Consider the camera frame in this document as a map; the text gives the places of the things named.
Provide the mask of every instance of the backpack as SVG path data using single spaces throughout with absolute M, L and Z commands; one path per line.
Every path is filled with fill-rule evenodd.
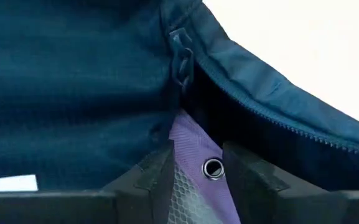
M 201 0 L 0 0 L 0 223 L 359 223 L 359 122 Z

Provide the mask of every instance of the grey mesh panel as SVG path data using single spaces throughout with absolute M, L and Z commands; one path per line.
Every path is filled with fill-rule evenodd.
M 222 224 L 198 193 L 197 186 L 194 186 L 178 166 L 175 166 L 171 202 L 168 224 Z

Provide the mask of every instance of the metal grommet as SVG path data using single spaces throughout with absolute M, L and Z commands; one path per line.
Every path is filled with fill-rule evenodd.
M 219 158 L 207 159 L 202 167 L 203 174 L 210 180 L 218 180 L 225 175 L 223 163 Z

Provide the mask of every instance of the zipper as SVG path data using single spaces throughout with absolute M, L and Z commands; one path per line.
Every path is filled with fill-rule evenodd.
M 269 115 L 269 111 L 266 108 L 263 108 L 262 110 L 257 109 L 258 106 L 255 106 L 256 102 L 252 99 L 248 98 L 246 99 L 247 103 L 245 103 L 245 99 L 243 96 L 240 96 L 237 94 L 237 90 L 235 91 L 228 91 L 228 88 L 225 88 L 224 82 L 227 80 L 224 80 L 222 76 L 219 76 L 216 74 L 215 69 L 211 68 L 209 59 L 206 55 L 203 54 L 203 52 L 200 53 L 200 49 L 194 49 L 193 52 L 195 54 L 195 60 L 196 62 L 203 68 L 203 70 L 208 71 L 207 74 L 212 79 L 212 82 L 216 84 L 221 91 L 223 91 L 226 95 L 228 95 L 232 100 L 235 100 L 237 103 L 239 103 L 243 108 L 246 110 L 252 112 L 253 114 L 269 121 L 270 123 L 279 126 L 281 128 L 284 128 L 294 134 L 297 134 L 299 136 L 302 136 L 304 138 L 309 138 L 310 140 L 313 140 L 315 142 L 319 142 L 321 144 L 325 144 L 330 147 L 334 147 L 336 149 L 341 149 L 347 152 L 351 152 L 354 154 L 359 154 L 359 146 L 356 148 L 356 146 L 350 146 L 349 144 L 345 144 L 336 140 L 331 140 L 329 137 L 320 137 L 316 136 L 315 134 L 312 134 L 308 131 L 304 131 L 300 128 L 295 128 L 291 125 L 288 125 L 282 121 L 280 121 L 278 118 L 275 118 L 275 114 Z

